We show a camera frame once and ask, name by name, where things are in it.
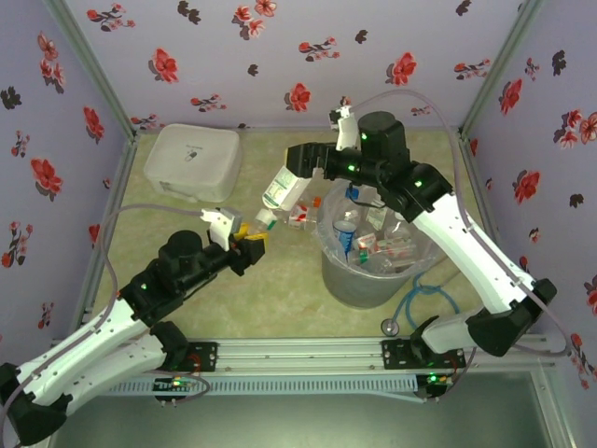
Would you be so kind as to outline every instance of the bottle cap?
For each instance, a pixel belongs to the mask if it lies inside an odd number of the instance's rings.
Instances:
[[[257,213],[255,219],[257,221],[263,222],[266,226],[268,226],[268,230],[271,229],[271,227],[273,227],[273,224],[275,224],[277,220],[276,215],[274,215],[269,208],[262,208],[261,210],[259,210],[259,213]]]
[[[352,199],[353,201],[356,201],[358,199],[358,189],[353,187],[353,194],[351,194],[351,189],[349,187],[348,189],[346,189],[346,193],[344,194],[344,197],[346,199]]]

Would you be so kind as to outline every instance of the clear tubing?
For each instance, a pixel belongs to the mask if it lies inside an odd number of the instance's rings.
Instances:
[[[53,357],[49,357],[37,369],[35,369],[31,373],[31,375],[29,375],[25,380],[23,380],[23,382],[13,391],[13,393],[10,395],[10,397],[8,397],[7,402],[2,407],[2,411],[0,411],[0,448],[5,448],[5,445],[4,445],[4,423],[7,419],[8,408],[10,407],[12,402],[17,398],[17,396],[20,394],[20,392],[22,390],[24,390],[25,387],[27,387],[27,385],[29,385],[33,381],[33,378],[35,375],[40,374],[40,372],[42,372],[45,368],[47,368],[56,359],[63,356],[65,353],[69,352],[70,350],[72,350],[73,348],[78,346],[79,344],[85,342],[97,329],[99,329],[102,326],[102,324],[110,316],[110,313],[111,313],[112,309],[114,308],[114,304],[116,303],[116,296],[118,293],[118,280],[116,278],[116,273],[114,272],[114,268],[112,267],[112,263],[110,263],[110,259],[108,258],[108,250],[105,245],[104,232],[105,232],[105,228],[108,227],[108,224],[113,219],[115,219],[120,213],[122,213],[126,210],[132,210],[135,208],[160,210],[160,211],[164,211],[164,212],[177,213],[179,215],[187,215],[187,216],[191,216],[191,217],[201,217],[203,215],[203,212],[201,210],[196,212],[196,211],[182,210],[180,208],[167,207],[165,205],[156,205],[153,203],[133,203],[131,205],[125,205],[123,207],[120,207],[118,210],[111,213],[105,219],[104,223],[102,224],[102,226],[100,228],[100,233],[98,235],[98,239],[99,239],[99,243],[100,243],[100,251],[102,253],[102,257],[104,258],[105,268],[107,269],[108,273],[110,274],[110,279],[112,281],[112,292],[110,295],[110,302],[106,305],[104,314],[102,315],[100,320],[98,320],[95,328],[90,329],[90,331],[83,334],[80,338],[69,343],[67,346],[64,347],[64,349],[62,349],[61,351],[56,353]]]
[[[453,132],[451,131],[448,121],[446,120],[445,116],[440,112],[439,108],[429,98],[427,98],[426,96],[424,96],[421,93],[418,93],[417,91],[411,91],[408,89],[396,89],[394,91],[385,91],[383,93],[380,93],[379,95],[375,95],[374,97],[369,98],[368,100],[364,101],[363,103],[354,106],[352,108],[352,110],[353,110],[353,112],[356,113],[359,109],[365,107],[366,105],[370,105],[378,100],[381,100],[382,98],[386,98],[386,97],[392,96],[392,95],[413,96],[413,97],[418,98],[419,100],[423,101],[427,105],[429,105],[436,112],[437,116],[439,117],[439,120],[441,121],[441,124],[443,125],[444,129],[446,130],[446,133],[448,134],[448,137],[450,138],[451,156],[452,156],[452,162],[453,162],[453,166],[454,166],[454,184],[455,184],[456,199],[457,199],[457,203],[458,203],[458,210],[460,213],[460,218],[465,223],[465,226],[469,230],[470,234],[473,235],[473,238],[475,238],[475,240],[477,240],[477,242],[485,250],[485,252],[487,252],[492,257],[492,259],[498,264],[498,266],[500,268],[502,268],[502,270],[506,273],[506,275],[508,277],[510,277],[510,279],[514,282],[514,284],[519,283],[519,278],[516,276],[516,274],[514,274],[512,271],[510,271],[508,266],[492,251],[492,249],[485,243],[485,241],[475,231],[475,229],[472,228],[471,222],[468,219],[468,215],[466,213],[465,200],[463,198],[463,179],[462,179],[462,176],[460,173],[460,166],[458,164],[459,146],[458,146],[458,143],[456,142]],[[565,357],[565,356],[569,355],[572,351],[572,345],[571,345],[570,337],[569,337],[570,333],[565,329],[565,325],[562,323],[560,318],[557,317],[555,314],[553,314],[551,312],[551,310],[547,307],[547,305],[545,303],[543,303],[533,293],[533,291],[531,289],[529,289],[528,287],[526,287],[523,284],[519,284],[519,288],[528,297],[530,297],[531,300],[533,300],[537,304],[537,306],[539,308],[541,308],[551,318],[551,320],[553,320],[554,324],[556,325],[558,330],[563,335],[563,338],[565,340],[565,347],[562,350],[560,350],[559,352],[535,350],[533,348],[525,347],[524,345],[518,345],[517,343],[514,344],[514,347],[523,352],[532,353],[534,355],[538,355],[541,357]]]

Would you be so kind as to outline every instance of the black bracket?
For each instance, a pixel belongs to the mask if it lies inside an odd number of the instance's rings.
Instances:
[[[187,352],[177,366],[166,371],[183,371],[188,373],[215,371],[217,363],[217,343],[188,343]]]
[[[441,355],[430,354],[426,362],[412,353],[410,339],[388,339],[382,341],[383,368],[387,371],[419,369],[462,369],[466,366],[463,350],[450,350]]]

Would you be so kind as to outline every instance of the clear plastic bucket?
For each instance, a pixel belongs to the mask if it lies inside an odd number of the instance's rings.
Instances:
[[[322,247],[322,275],[329,292],[340,302],[355,308],[369,309],[383,305],[409,279],[427,271],[440,255],[439,247],[413,224],[402,223],[417,246],[415,262],[400,273],[369,273],[349,264],[344,249],[334,233],[333,222],[338,213],[336,205],[344,198],[349,182],[337,180],[324,198],[317,215],[315,234]],[[359,187],[359,202],[379,199],[372,187]]]

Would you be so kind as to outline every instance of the blue cable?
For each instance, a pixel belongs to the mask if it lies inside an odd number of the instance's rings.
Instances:
[[[456,304],[456,301],[454,301],[454,299],[450,296],[450,294],[448,294],[446,291],[444,291],[441,287],[430,287],[428,285],[421,285],[421,283],[419,281],[421,280],[421,277],[423,276],[423,274],[424,273],[418,273],[412,279],[412,289],[406,294],[406,296],[404,296],[402,301],[400,301],[400,303],[398,304],[398,307],[396,308],[396,312],[394,313],[394,316],[392,317],[392,320],[394,322],[396,322],[396,320],[398,319],[398,316],[400,315],[400,311],[402,311],[402,308],[406,305],[406,307],[407,307],[406,313],[407,313],[407,319],[409,321],[409,324],[412,326],[413,329],[417,329],[418,326],[412,319],[412,316],[410,315],[410,306],[412,305],[412,301],[414,300],[414,298],[417,297],[417,295],[419,295],[419,294],[424,294],[425,296],[431,296],[433,294],[441,294],[450,303],[451,307],[454,309],[454,312],[456,314],[460,314],[460,308]]]

